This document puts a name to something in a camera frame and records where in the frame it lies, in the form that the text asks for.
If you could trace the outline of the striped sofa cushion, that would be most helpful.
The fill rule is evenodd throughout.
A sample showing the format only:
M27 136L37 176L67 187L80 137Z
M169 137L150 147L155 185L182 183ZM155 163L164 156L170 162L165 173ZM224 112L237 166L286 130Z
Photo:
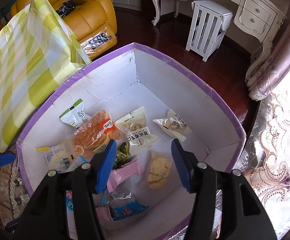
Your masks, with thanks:
M20 217L29 202L18 159L0 167L0 228Z

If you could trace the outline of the white nut snack packet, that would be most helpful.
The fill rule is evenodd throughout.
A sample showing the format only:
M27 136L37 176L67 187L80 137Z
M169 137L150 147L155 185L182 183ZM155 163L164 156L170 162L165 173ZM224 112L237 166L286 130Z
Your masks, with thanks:
M115 121L116 126L126 135L131 155L145 151L160 141L150 132L147 125L146 109L139 107Z

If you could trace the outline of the pink snack packet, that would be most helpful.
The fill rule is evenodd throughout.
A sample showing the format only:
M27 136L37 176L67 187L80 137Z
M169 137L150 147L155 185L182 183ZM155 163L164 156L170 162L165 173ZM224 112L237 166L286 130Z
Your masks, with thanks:
M107 190L113 192L118 185L129 179L133 175L141 175L142 167L139 157L133 157L132 160L124 164L121 168L112 170L107 181Z

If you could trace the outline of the white purple storage box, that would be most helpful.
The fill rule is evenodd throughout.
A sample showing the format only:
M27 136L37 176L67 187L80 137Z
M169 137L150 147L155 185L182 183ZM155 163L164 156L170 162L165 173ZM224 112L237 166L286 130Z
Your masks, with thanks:
M30 201L15 239L171 239L214 200L246 134L193 72L132 43L88 64L17 140Z

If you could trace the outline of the blue cartoon snack packet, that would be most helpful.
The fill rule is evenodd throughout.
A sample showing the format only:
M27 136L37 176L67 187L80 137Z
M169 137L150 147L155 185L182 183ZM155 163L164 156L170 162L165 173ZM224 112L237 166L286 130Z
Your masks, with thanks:
M114 221L126 219L147 211L148 205L140 204L137 200L120 207L109 207L111 217Z

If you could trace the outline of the bread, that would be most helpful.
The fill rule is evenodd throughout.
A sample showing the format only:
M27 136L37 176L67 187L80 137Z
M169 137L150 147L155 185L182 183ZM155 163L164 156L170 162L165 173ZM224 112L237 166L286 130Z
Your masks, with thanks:
M110 114L100 110L74 133L74 152L83 155L87 151L96 150L111 139L121 139L121 131L112 121Z

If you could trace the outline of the white ornate dressing table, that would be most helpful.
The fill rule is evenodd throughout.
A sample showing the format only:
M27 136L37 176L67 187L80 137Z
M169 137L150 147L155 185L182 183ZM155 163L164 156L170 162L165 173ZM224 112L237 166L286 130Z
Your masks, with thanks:
M152 0L156 16L153 25L161 17L159 0ZM203 57L208 57L220 46L230 24L235 24L242 32L251 35L261 43L262 52L252 60L246 72L246 81L252 73L272 54L272 42L286 15L270 0L175 0L176 6L181 1L191 1L193 16L186 50L192 50Z

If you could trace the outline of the green white snack packet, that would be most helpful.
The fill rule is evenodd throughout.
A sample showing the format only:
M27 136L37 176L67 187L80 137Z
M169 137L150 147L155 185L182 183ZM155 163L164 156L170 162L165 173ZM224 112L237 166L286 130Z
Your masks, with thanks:
M74 102L68 109L66 109L59 119L74 128L80 128L83 124L88 122L91 117L85 113L84 103L82 99Z

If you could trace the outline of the dark green snack packet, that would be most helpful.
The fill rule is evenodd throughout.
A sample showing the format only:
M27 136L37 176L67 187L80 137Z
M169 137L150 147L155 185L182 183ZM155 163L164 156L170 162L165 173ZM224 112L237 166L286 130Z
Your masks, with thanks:
M113 163L113 169L118 169L131 161L132 155L129 150L129 144L127 142L123 142L118 148L116 152L116 157Z

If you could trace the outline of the white slatted stool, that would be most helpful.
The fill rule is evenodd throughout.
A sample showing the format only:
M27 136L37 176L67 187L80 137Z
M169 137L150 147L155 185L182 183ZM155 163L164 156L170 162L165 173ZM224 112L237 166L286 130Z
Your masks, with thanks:
M206 62L219 48L231 24L233 12L209 0L193 1L192 9L193 17L186 50L196 52Z

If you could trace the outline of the pink lace curtain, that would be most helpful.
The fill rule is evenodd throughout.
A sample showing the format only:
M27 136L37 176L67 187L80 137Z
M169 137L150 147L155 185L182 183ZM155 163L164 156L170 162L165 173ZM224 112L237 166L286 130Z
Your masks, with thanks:
M236 168L282 239L290 229L290 18L273 54L251 82L249 96L259 108Z

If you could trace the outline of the round biscuit clear packet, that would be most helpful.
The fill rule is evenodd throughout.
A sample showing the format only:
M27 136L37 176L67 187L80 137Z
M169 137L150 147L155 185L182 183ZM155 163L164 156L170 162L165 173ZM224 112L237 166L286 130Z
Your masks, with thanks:
M150 189L161 189L167 183L167 178L172 169L172 163L162 155L151 152L151 159L147 174L145 177L145 183Z

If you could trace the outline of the round cracker packet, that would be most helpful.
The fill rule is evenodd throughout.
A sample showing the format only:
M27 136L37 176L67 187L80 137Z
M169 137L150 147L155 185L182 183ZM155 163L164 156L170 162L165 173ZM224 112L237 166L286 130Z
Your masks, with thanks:
M66 172L76 159L71 144L67 142L52 147L40 147L36 152L44 155L50 170L57 170L59 173Z

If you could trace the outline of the blue clear snack packet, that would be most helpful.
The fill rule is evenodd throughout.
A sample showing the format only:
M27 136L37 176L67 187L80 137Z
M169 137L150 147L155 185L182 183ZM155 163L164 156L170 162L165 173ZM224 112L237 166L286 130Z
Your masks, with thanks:
M109 206L110 208L122 207L135 201L131 192L130 179L119 184L114 191L105 190L102 197L101 205Z

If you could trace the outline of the green checkered tablecloth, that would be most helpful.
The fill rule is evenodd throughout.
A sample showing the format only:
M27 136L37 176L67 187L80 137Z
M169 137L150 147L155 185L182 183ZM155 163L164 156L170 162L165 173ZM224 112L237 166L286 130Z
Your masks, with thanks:
M48 0L31 0L0 31L0 152L29 116L90 63Z

